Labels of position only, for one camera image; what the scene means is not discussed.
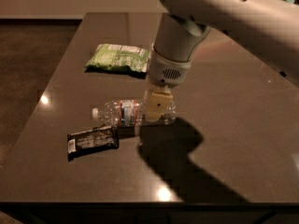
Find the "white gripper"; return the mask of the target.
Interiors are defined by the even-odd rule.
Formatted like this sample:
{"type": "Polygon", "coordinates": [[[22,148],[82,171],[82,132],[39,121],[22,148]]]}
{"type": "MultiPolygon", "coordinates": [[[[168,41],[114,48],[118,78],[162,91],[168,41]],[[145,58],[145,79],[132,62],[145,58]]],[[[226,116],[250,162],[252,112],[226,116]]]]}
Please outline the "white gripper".
{"type": "Polygon", "coordinates": [[[166,109],[173,102],[173,94],[168,88],[174,88],[183,83],[191,65],[191,62],[175,62],[166,59],[154,47],[151,47],[148,65],[149,81],[158,88],[145,91],[147,120],[158,120],[166,113],[166,109]]]}

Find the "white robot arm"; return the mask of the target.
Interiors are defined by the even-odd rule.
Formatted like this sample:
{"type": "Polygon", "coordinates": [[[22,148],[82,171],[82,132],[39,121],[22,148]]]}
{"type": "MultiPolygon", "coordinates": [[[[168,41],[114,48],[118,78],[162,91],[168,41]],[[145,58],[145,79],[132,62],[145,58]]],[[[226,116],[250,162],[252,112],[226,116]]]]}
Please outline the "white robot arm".
{"type": "Polygon", "coordinates": [[[299,6],[283,0],[159,0],[165,7],[149,60],[146,119],[157,120],[184,82],[197,47],[214,28],[299,82],[299,6]]]}

